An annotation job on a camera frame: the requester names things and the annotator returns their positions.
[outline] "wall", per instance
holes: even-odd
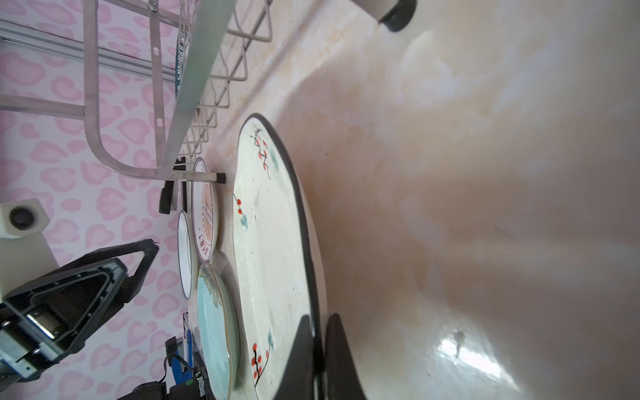
[[[0,44],[0,93],[82,103],[82,78],[78,61]],[[151,92],[148,79],[100,69],[103,140],[124,163],[155,165]],[[173,96],[168,85],[168,112]],[[157,212],[162,186],[128,179],[100,164],[87,147],[80,121],[0,112],[0,201],[40,200],[51,219],[45,237],[59,264],[145,237],[160,246],[134,301],[91,336],[82,351],[39,380],[14,385],[3,394],[6,398],[114,399],[163,375],[164,342],[182,335],[186,300],[177,265],[177,213]],[[140,259],[122,257],[130,272]]]
[[[207,163],[232,182],[246,117],[273,123],[367,398],[637,397],[639,3],[419,0],[398,34],[343,0],[272,16]]]

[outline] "ceramic plate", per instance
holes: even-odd
[[[248,361],[258,398],[271,400],[306,314],[322,353],[326,293],[304,193],[280,138],[258,114],[247,119],[238,139],[234,207]]]
[[[182,292],[187,299],[191,296],[194,277],[198,276],[198,256],[193,242],[193,234],[189,226],[189,216],[181,211],[178,218],[178,266]]]
[[[204,160],[196,160],[193,170],[209,172]],[[191,183],[191,219],[193,235],[198,249],[198,257],[202,262],[211,260],[211,252],[218,240],[218,203],[210,182]]]
[[[227,285],[208,263],[198,278],[198,326],[211,390],[217,400],[227,400],[240,362],[236,310]]]
[[[187,31],[181,30],[178,35],[178,39],[175,44],[176,52],[175,52],[175,96],[178,97],[178,91],[180,90],[180,81],[182,80],[182,59],[186,56],[187,48],[186,42],[187,40]]]

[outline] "stainless steel frame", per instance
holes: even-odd
[[[83,43],[52,35],[37,29],[27,28],[0,20],[0,38],[7,43],[28,46],[37,51],[46,51],[64,57],[84,58]],[[151,62],[125,56],[115,51],[98,49],[98,62],[123,71],[151,77]],[[162,78],[166,82],[175,82],[175,69],[163,66]]]
[[[269,14],[269,6],[272,0],[264,0],[264,8],[249,33],[244,32],[238,23],[235,0],[195,0],[195,3],[194,0],[183,0],[183,2],[189,1],[189,7],[195,4],[194,12],[187,13],[187,15],[182,13],[183,7],[181,7],[180,15],[162,10],[158,8],[157,0],[150,0],[149,3],[145,3],[142,0],[106,1],[149,17],[152,50],[150,75],[152,77],[154,116],[156,119],[154,121],[154,131],[157,168],[138,168],[123,164],[112,157],[102,143],[99,124],[98,64],[99,60],[105,58],[105,53],[98,48],[97,0],[83,0],[84,106],[2,95],[0,96],[0,109],[83,119],[86,139],[91,151],[100,162],[122,175],[139,179],[216,182],[219,176],[217,173],[178,171],[174,170],[173,167],[176,165],[175,161],[179,156],[187,156],[188,161],[185,164],[193,164],[193,157],[202,153],[202,144],[210,138],[209,129],[217,126],[218,109],[230,107],[230,82],[245,81],[248,77],[246,66],[247,48],[253,40],[268,42],[273,37]],[[235,18],[237,29],[227,28],[232,15]],[[260,24],[265,17],[268,19],[268,34],[266,36],[257,35]],[[166,67],[162,66],[161,52],[159,50],[160,22],[184,29],[188,33],[189,44],[184,65],[181,66],[180,90],[177,94],[172,124],[168,134],[166,134],[164,126],[163,78],[166,75]],[[242,38],[241,53],[229,74],[226,61],[220,52],[226,74],[211,74],[212,66],[218,56],[225,33]],[[244,76],[236,77],[240,64],[244,65]],[[216,79],[224,82],[220,95],[218,95],[212,83]],[[201,103],[207,83],[211,85],[213,90],[214,104]],[[223,104],[222,99],[225,94],[227,101],[226,104]]]

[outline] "metal wire rack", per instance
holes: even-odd
[[[178,76],[181,76],[183,71],[185,71],[187,60],[186,54],[189,52],[189,47],[191,45],[189,28],[195,19],[194,10],[196,5],[197,1],[182,0],[180,2],[179,50],[176,62]],[[262,10],[257,16],[250,32],[245,32],[242,29],[242,24],[238,17],[238,10],[237,8],[234,8],[232,19],[234,28],[228,28],[227,34],[236,36],[241,40],[239,54],[236,57],[235,62],[232,64],[233,67],[229,69],[226,58],[229,58],[230,51],[226,57],[222,47],[218,51],[216,61],[212,67],[212,73],[209,75],[208,85],[205,88],[202,98],[196,108],[195,116],[192,124],[188,128],[185,140],[182,142],[183,146],[180,148],[180,152],[178,153],[178,158],[185,157],[186,162],[177,163],[177,166],[184,165],[188,170],[192,169],[191,167],[194,165],[196,157],[202,154],[203,144],[207,143],[211,137],[209,131],[217,128],[218,126],[218,110],[227,109],[231,105],[230,83],[232,81],[242,82],[247,80],[248,67],[246,50],[249,48],[251,42],[253,40],[258,42],[270,42],[273,39],[273,27],[271,25],[269,6],[269,1],[264,0]],[[265,19],[268,34],[266,36],[257,35],[256,33]],[[240,67],[242,67],[243,73],[238,76],[237,73]],[[205,99],[214,99],[214,102],[213,104],[207,104]]]
[[[192,168],[174,170],[175,162],[178,157],[185,157],[186,162],[179,165],[193,165],[195,158],[202,153],[202,145],[210,140],[211,131],[218,126],[218,110],[231,106],[230,83],[248,79],[247,49],[254,41],[270,42],[273,38],[269,12],[273,0],[258,0],[264,4],[250,31],[242,28],[236,0],[181,0],[179,15],[158,7],[157,0],[148,0],[148,3],[142,0],[106,1],[149,17],[157,167],[139,168],[123,164],[109,154],[102,143],[97,0],[83,0],[84,106],[0,95],[0,109],[84,120],[87,144],[93,154],[100,162],[122,175],[139,179],[221,182],[221,173],[194,172]],[[265,19],[268,33],[258,35]],[[178,28],[179,40],[184,45],[184,52],[176,64],[177,76],[180,76],[179,90],[176,91],[168,133],[164,117],[163,78],[166,78],[166,69],[163,70],[161,59],[160,23]],[[224,54],[222,51],[227,35],[241,40],[240,51],[231,64],[228,63],[230,53]],[[213,99],[213,102],[208,103],[204,99]]]

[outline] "marble countertop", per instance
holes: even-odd
[[[271,13],[205,148],[227,173],[214,264],[239,316],[232,188],[258,112],[305,189],[370,400],[636,396],[635,2],[419,1],[397,34],[347,0]],[[232,399],[253,399],[241,348]]]

